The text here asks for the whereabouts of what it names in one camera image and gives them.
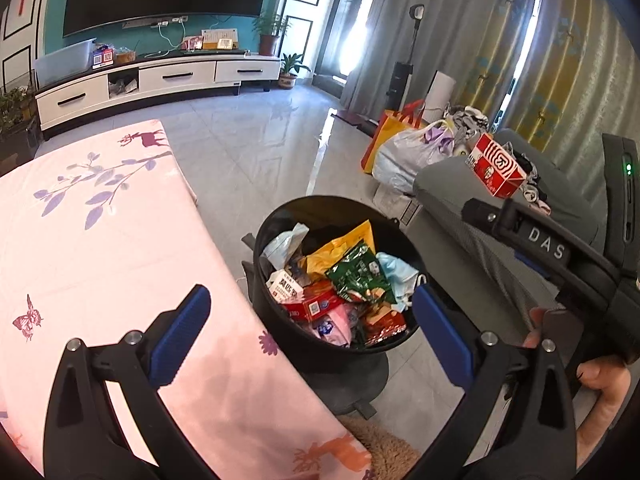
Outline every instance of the yellow plastic wrapper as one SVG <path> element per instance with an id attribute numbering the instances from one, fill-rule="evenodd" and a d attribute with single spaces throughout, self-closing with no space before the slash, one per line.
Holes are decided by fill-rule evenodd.
<path id="1" fill-rule="evenodd" d="M 369 220 L 363 222 L 355 229 L 349 231 L 340 238 L 334 238 L 329 243 L 320 247 L 315 253 L 306 257 L 306 273 L 313 278 L 324 272 L 333 264 L 339 262 L 345 253 L 354 247 L 360 240 L 364 240 L 371 252 L 376 254 L 373 244 L 373 230 Z"/>

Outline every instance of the white tv cabinet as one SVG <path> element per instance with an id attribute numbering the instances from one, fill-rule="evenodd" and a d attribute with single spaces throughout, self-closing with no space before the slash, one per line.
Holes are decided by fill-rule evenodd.
<path id="1" fill-rule="evenodd" d="M 43 87 L 36 93 L 40 124 L 46 139 L 82 121 L 72 121 L 94 112 L 108 116 L 127 107 L 143 108 L 156 104 L 158 98 L 180 92 L 232 88 L 237 95 L 243 81 L 263 81 L 268 90 L 280 74 L 280 59 L 245 54 L 191 54 L 180 57 L 140 59 L 122 65 L 84 72 L 63 82 Z M 109 95 L 109 82 L 119 78 L 136 78 L 138 88 L 127 94 Z"/>

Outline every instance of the black trash can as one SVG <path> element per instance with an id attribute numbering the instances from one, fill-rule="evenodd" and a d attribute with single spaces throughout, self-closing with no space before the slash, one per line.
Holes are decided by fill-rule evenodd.
<path id="1" fill-rule="evenodd" d="M 337 196 L 306 196 L 283 204 L 260 226 L 254 247 L 254 310 L 280 349 L 300 372 L 340 374 L 357 367 L 358 361 L 402 344 L 418 329 L 412 310 L 405 311 L 407 330 L 363 349 L 343 348 L 322 341 L 302 330 L 272 298 L 266 282 L 273 266 L 261 257 L 264 248 L 278 234 L 293 229 L 297 222 L 309 227 L 302 243 L 303 254 L 311 254 L 325 243 L 343 236 L 364 221 L 371 222 L 376 251 L 402 258 L 427 275 L 424 263 L 398 223 L 360 202 Z"/>

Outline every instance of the plastic storage bin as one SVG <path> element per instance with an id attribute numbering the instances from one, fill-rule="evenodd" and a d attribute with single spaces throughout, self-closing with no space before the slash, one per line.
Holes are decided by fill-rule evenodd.
<path id="1" fill-rule="evenodd" d="M 368 356 L 385 352 L 402 344 L 418 329 L 411 309 L 405 311 L 407 330 L 364 349 L 342 348 L 313 337 L 291 322 L 284 309 L 271 297 L 265 282 L 272 270 L 266 258 L 261 258 L 267 244 L 279 233 L 290 230 L 297 222 L 310 231 L 302 242 L 303 253 L 310 254 L 330 240 L 370 220 L 377 251 L 402 258 L 421 273 L 424 263 L 409 238 L 398 224 L 360 202 L 337 196 L 306 196 L 281 205 L 262 223 L 254 247 L 255 281 L 254 310 L 291 363 L 301 372 L 341 373 Z"/>
<path id="2" fill-rule="evenodd" d="M 95 38 L 61 48 L 35 61 L 39 87 L 55 83 L 91 67 Z"/>

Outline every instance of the teal wall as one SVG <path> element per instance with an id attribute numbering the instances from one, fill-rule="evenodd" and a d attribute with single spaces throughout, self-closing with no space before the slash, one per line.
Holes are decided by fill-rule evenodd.
<path id="1" fill-rule="evenodd" d="M 262 10 L 271 10 L 276 7 L 278 0 L 263 0 Z M 112 43 L 115 46 L 126 46 L 135 49 L 139 54 L 147 52 L 157 52 L 171 48 L 168 41 L 161 38 L 157 28 L 135 27 L 122 28 L 121 23 L 105 25 L 103 27 L 92 28 L 86 32 L 71 34 L 66 38 L 62 37 L 62 26 L 65 19 L 66 0 L 47 0 L 47 10 L 44 25 L 44 51 L 49 54 L 55 50 L 77 43 L 78 41 L 97 38 L 101 43 Z M 248 48 L 252 51 L 258 50 L 258 37 L 253 32 L 253 18 L 246 16 L 207 16 L 201 14 L 190 15 L 184 23 L 187 36 L 200 34 L 203 28 L 215 24 L 218 20 L 226 20 L 214 28 L 237 28 L 238 41 L 241 48 Z M 168 37 L 173 44 L 178 44 L 182 39 L 182 25 L 172 23 L 167 27 L 162 27 L 162 33 Z"/>

